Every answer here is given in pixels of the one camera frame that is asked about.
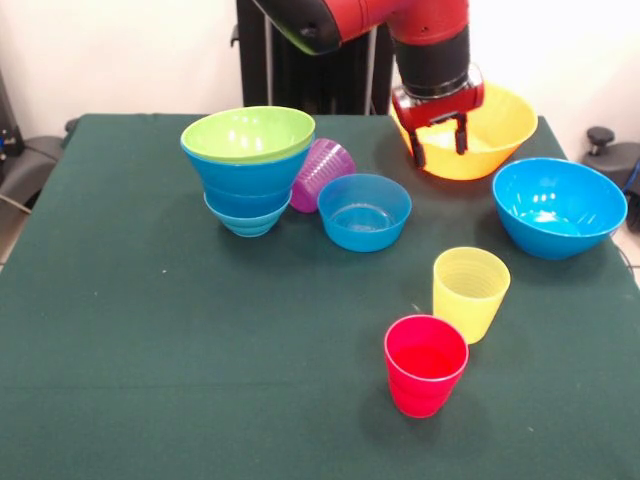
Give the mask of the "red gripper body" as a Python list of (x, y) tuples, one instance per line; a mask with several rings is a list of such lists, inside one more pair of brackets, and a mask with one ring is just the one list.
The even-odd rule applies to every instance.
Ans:
[(410, 96), (402, 87), (392, 90), (391, 101), (401, 126), (407, 131), (417, 131), (450, 119), (457, 121), (457, 130), (466, 131), (468, 114), (479, 108), (484, 100), (484, 82), (469, 80), (462, 88), (436, 98), (418, 99)]

